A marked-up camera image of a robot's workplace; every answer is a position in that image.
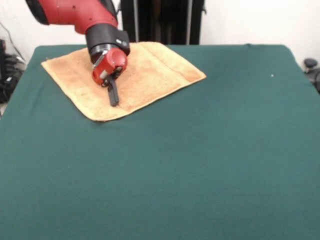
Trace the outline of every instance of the green tablecloth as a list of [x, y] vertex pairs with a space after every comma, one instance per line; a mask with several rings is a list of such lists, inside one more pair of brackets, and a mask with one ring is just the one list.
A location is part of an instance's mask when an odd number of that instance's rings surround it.
[[207, 79], [86, 119], [36, 49], [0, 121], [0, 240], [319, 240], [320, 99], [284, 46], [171, 46]]

